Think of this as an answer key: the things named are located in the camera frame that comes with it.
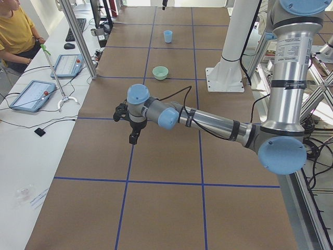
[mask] white table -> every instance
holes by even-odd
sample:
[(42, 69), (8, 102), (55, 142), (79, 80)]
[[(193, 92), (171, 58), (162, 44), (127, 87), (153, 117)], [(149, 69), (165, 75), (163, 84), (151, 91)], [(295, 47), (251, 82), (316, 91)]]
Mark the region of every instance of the white table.
[[(86, 30), (83, 33), (87, 47), (91, 55), (96, 49), (100, 49), (97, 38), (91, 35), (90, 29), (94, 25), (89, 25), (93, 15), (90, 4), (79, 5), (75, 8), (75, 14), (79, 18), (86, 18)], [(45, 43), (47, 49), (51, 52), (51, 60), (55, 63), (59, 54), (78, 54), (78, 47), (71, 50), (65, 50), (63, 45), (68, 32), (68, 23), (65, 17), (55, 29), (54, 33)], [(47, 66), (47, 60), (44, 52), (40, 50), (32, 60), (29, 67), (32, 69), (39, 66)], [(36, 69), (24, 73), (18, 80), (10, 93), (21, 92), (31, 80), (41, 80), (54, 82), (50, 78), (51, 69)], [(72, 96), (76, 97), (80, 104), (83, 103), (85, 95), (91, 81), (87, 69), (77, 76), (72, 84), (75, 92)], [(64, 91), (69, 95), (73, 88), (70, 84), (65, 86)], [(8, 96), (11, 103), (16, 95)], [(43, 110), (57, 110), (57, 103), (62, 99), (60, 91), (56, 91)], [(0, 109), (6, 108), (7, 103), (3, 101)], [(66, 116), (75, 116), (78, 114), (81, 105), (74, 101), (66, 102), (61, 112), (37, 112), (28, 113), (22, 111), (13, 111), (5, 109), (0, 111), (0, 119), (24, 126), (33, 126), (51, 119), (59, 119)], [(15, 127), (4, 122), (0, 122), (0, 249), (1, 250), (21, 250), (25, 248), (26, 243), (32, 233), (41, 207), (34, 209), (29, 201), (39, 195), (42, 191), (49, 188), (58, 164), (65, 150), (67, 141), (74, 127), (74, 121), (58, 122), (46, 128), (46, 134), (39, 137), (32, 129)], [(23, 203), (18, 202), (16, 191), (32, 185), (30, 198)]]

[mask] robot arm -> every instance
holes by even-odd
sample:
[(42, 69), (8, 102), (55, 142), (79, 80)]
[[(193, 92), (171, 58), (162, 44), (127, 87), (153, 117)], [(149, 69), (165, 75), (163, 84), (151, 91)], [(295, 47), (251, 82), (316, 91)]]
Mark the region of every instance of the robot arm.
[(270, 1), (270, 26), (266, 30), (271, 28), (278, 42), (267, 120), (261, 125), (218, 117), (175, 102), (163, 103), (150, 96), (142, 84), (129, 88), (129, 104), (116, 109), (115, 121), (124, 118), (130, 122), (133, 144), (147, 119), (166, 129), (181, 123), (241, 143), (255, 151), (261, 164), (273, 173), (290, 174), (301, 169), (306, 161), (300, 125), (302, 97), (313, 37), (322, 27), (323, 11), (330, 2)]

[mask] blue joint cap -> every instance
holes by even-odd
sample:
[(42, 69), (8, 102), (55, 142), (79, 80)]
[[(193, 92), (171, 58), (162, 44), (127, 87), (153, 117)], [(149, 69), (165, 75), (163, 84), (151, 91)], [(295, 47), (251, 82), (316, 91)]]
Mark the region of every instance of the blue joint cap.
[(311, 16), (324, 11), (332, 0), (280, 0), (282, 8), (296, 16)]
[(132, 85), (127, 91), (127, 101), (133, 105), (144, 103), (149, 97), (148, 88), (142, 84)]
[(267, 41), (269, 41), (269, 40), (275, 40), (275, 39), (277, 39), (277, 36), (274, 35), (273, 33), (266, 32), (265, 33), (265, 38), (266, 38)]
[(299, 140), (289, 136), (273, 137), (259, 148), (261, 164), (276, 174), (291, 174), (300, 170), (306, 162), (306, 149)]
[(179, 113), (172, 107), (165, 109), (158, 117), (157, 124), (165, 129), (171, 130), (178, 122)]

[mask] metal pole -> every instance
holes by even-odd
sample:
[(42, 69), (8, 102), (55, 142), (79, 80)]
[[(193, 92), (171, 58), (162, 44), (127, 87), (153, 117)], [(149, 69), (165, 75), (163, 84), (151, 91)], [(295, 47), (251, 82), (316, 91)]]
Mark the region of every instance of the metal pole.
[(90, 76), (92, 79), (95, 79), (97, 77), (96, 69), (95, 69), (93, 61), (91, 59), (87, 45), (83, 39), (82, 32), (81, 32), (78, 22), (76, 20), (76, 17), (75, 17), (73, 9), (71, 7), (71, 4), (69, 3), (69, 0), (60, 0), (60, 4), (61, 4), (62, 10), (63, 10), (63, 13), (67, 19), (67, 22), (69, 24), (69, 27), (71, 28), (71, 30), (73, 32), (75, 41), (79, 47), (79, 50), (82, 54), (82, 57), (85, 61), (86, 66), (88, 68)]
[(263, 56), (266, 54), (268, 45), (269, 42), (266, 39), (265, 35), (262, 35), (260, 38), (260, 42), (255, 50), (254, 56), (249, 65), (248, 75), (250, 78), (252, 78), (255, 69), (257, 68), (258, 64), (261, 62)]

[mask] small tripod base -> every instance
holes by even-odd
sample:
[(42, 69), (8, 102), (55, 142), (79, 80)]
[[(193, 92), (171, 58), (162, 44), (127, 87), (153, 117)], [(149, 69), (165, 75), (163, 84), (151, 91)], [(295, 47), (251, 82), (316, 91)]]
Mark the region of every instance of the small tripod base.
[(62, 103), (65, 103), (65, 102), (67, 102), (67, 101), (69, 101), (69, 100), (73, 100), (73, 101), (75, 101), (77, 104), (80, 104), (79, 102), (78, 102), (78, 100), (75, 98), (75, 97), (73, 97), (73, 96), (64, 96), (59, 102), (58, 102), (58, 110), (59, 110), (59, 112), (60, 112), (60, 110), (61, 110), (61, 107), (62, 107)]

